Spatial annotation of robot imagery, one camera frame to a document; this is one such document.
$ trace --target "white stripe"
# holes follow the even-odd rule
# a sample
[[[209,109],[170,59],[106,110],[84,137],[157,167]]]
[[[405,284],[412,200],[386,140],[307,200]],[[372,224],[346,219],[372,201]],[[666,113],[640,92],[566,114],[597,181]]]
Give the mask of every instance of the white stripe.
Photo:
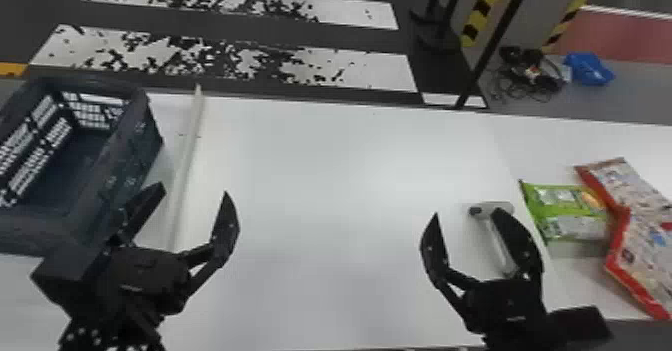
[[[422,93],[422,99],[424,100],[425,104],[441,106],[454,106],[455,103],[457,103],[457,99],[459,99],[459,97],[459,95],[452,94]],[[483,100],[483,97],[480,96],[470,96],[467,99],[467,103],[465,105],[475,108],[488,108],[485,104],[485,100]]]
[[[405,55],[60,25],[32,65],[416,92]]]
[[[589,12],[596,12],[596,13],[624,15],[624,16],[628,16],[628,17],[660,19],[660,20],[664,20],[664,21],[672,20],[672,14],[645,12],[645,11],[632,10],[632,9],[609,8],[609,7],[606,7],[606,6],[597,6],[597,5],[584,5],[584,6],[581,7],[581,10],[585,10],[585,11],[589,11]]]
[[[397,30],[392,5],[366,0],[84,0]]]

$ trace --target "green snack bag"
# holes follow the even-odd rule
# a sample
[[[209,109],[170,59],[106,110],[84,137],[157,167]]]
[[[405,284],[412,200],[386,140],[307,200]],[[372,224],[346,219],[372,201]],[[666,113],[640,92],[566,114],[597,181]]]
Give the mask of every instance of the green snack bag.
[[[537,185],[520,181],[527,208],[544,240],[602,241],[608,238],[606,205],[579,185]]]

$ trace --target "mesh side of crate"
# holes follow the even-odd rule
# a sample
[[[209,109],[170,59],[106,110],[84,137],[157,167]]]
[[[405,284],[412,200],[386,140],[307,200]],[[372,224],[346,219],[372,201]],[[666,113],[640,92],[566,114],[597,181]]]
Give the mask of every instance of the mesh side of crate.
[[[82,128],[112,131],[126,101],[97,95],[64,92],[63,98]]]
[[[0,208],[17,204],[73,129],[59,103],[44,96],[0,145]]]
[[[148,109],[135,125],[126,154],[117,161],[101,189],[100,197],[105,199],[108,209],[116,210],[138,192],[162,145],[163,139]],[[107,224],[110,216],[110,211],[101,211],[92,224]],[[92,237],[96,232],[100,231],[92,229],[88,236]]]

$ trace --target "yellow-black striped pole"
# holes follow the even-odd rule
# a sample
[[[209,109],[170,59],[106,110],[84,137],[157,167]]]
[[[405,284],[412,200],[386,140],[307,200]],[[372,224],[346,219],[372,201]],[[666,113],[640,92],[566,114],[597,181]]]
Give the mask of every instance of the yellow-black striped pole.
[[[477,0],[474,9],[467,19],[467,23],[462,30],[462,46],[471,47],[476,44],[478,34],[488,24],[488,15],[492,11],[492,7],[498,0]]]
[[[558,23],[557,26],[553,29],[551,32],[551,36],[548,37],[544,45],[541,47],[541,50],[544,53],[549,53],[553,50],[553,47],[555,46],[555,43],[560,40],[562,37],[562,34],[567,31],[569,26],[572,24],[572,21],[576,17],[576,14],[579,12],[579,9],[581,9],[582,6],[586,5],[588,0],[574,0],[572,1],[571,4],[569,4],[569,7],[567,8],[567,11],[565,11],[564,16],[562,17],[562,20],[560,23]]]

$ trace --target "hazard stripe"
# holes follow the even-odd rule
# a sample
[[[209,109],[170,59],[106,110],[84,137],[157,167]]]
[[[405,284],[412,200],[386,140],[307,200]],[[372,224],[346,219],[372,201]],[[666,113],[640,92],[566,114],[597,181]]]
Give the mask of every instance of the hazard stripe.
[[[0,76],[20,77],[28,65],[13,62],[0,62]]]
[[[553,31],[551,31],[551,35],[548,37],[548,39],[542,46],[541,50],[544,53],[549,53],[553,50],[555,43],[557,43],[558,40],[560,40],[562,34],[564,34],[565,31],[567,31],[569,26],[572,24],[572,21],[578,14],[579,9],[581,9],[582,6],[586,5],[587,2],[588,0],[574,0],[569,4],[567,10],[565,11],[565,14],[560,20],[560,23],[558,23],[555,26],[555,28],[553,28]]]
[[[462,46],[471,47],[476,44],[478,33],[488,24],[488,15],[499,0],[476,0],[476,4],[462,29]]]

